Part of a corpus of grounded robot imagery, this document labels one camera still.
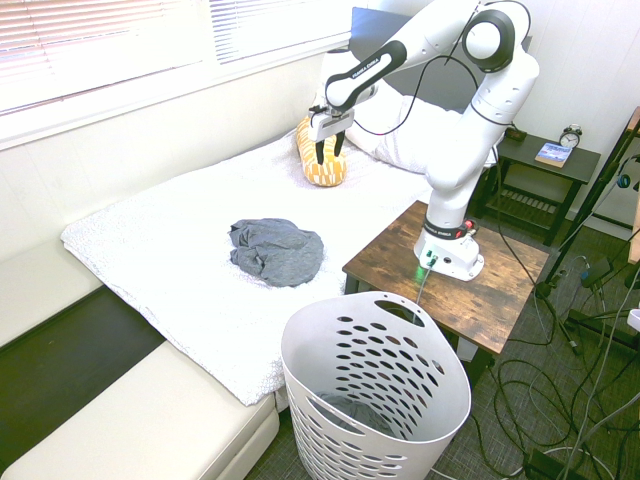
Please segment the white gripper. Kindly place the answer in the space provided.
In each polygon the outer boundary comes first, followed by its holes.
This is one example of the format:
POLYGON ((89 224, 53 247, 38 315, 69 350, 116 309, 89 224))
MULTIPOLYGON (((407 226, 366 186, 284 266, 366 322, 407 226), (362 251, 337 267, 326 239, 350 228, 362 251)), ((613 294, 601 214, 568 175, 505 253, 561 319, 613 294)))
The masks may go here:
POLYGON ((316 160, 324 163, 324 140, 335 135, 334 155, 339 156, 345 139, 345 130, 349 129, 355 118, 355 111, 350 109, 344 113, 313 113, 309 122, 308 137, 315 143, 316 160))

